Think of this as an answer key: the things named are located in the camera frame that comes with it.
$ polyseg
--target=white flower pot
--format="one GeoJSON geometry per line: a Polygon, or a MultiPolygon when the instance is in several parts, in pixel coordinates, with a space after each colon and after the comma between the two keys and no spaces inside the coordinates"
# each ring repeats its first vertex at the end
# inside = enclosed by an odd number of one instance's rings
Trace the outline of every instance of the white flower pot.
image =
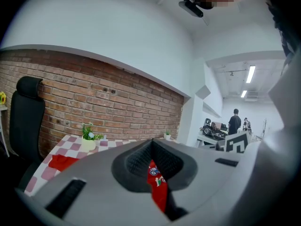
{"type": "Polygon", "coordinates": [[[170,141],[170,135],[164,134],[164,139],[167,140],[167,141],[170,141]]]}
{"type": "Polygon", "coordinates": [[[93,140],[86,140],[83,137],[81,137],[81,149],[83,152],[89,152],[91,150],[94,150],[96,148],[95,141],[93,140]]]}

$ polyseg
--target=brick wall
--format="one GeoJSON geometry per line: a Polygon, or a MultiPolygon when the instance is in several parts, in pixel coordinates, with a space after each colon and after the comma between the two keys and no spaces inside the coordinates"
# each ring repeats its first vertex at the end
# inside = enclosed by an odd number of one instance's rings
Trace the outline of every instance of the brick wall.
{"type": "Polygon", "coordinates": [[[39,95],[46,109],[39,145],[44,156],[64,135],[81,135],[82,123],[93,123],[95,133],[112,139],[162,137],[167,130],[177,136],[183,96],[101,61],[44,50],[10,50],[0,55],[7,133],[12,94],[26,75],[43,79],[39,95]]]}

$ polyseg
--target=black office chair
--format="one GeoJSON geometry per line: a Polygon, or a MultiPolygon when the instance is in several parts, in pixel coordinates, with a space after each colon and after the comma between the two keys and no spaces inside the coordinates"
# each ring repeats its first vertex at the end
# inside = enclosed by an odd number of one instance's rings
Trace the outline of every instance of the black office chair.
{"type": "Polygon", "coordinates": [[[9,140],[12,149],[19,155],[8,158],[8,179],[21,190],[43,161],[39,153],[39,133],[45,111],[45,102],[38,97],[42,79],[22,77],[16,86],[10,108],[9,140]]]}

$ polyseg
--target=ceiling light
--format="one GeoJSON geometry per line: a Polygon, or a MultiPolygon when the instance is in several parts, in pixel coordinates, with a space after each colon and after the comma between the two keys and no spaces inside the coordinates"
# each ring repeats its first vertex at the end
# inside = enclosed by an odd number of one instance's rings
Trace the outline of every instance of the ceiling light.
{"type": "Polygon", "coordinates": [[[246,83],[251,83],[251,80],[253,78],[254,72],[255,72],[255,65],[250,66],[250,70],[249,70],[249,75],[248,78],[246,79],[246,83]]]}
{"type": "Polygon", "coordinates": [[[242,97],[242,98],[245,97],[246,92],[247,92],[246,90],[243,91],[243,93],[241,94],[241,97],[242,97]]]}

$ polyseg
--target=potted plant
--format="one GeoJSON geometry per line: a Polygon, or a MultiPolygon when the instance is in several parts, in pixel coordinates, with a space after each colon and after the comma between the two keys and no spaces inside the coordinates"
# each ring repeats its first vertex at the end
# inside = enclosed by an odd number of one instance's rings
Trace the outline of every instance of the potted plant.
{"type": "Polygon", "coordinates": [[[103,139],[103,135],[94,135],[90,126],[83,125],[83,136],[81,146],[84,151],[91,151],[96,148],[95,140],[103,139]]]}
{"type": "Polygon", "coordinates": [[[167,140],[167,141],[170,141],[170,133],[169,133],[169,131],[167,131],[167,132],[164,134],[164,139],[167,140]]]}

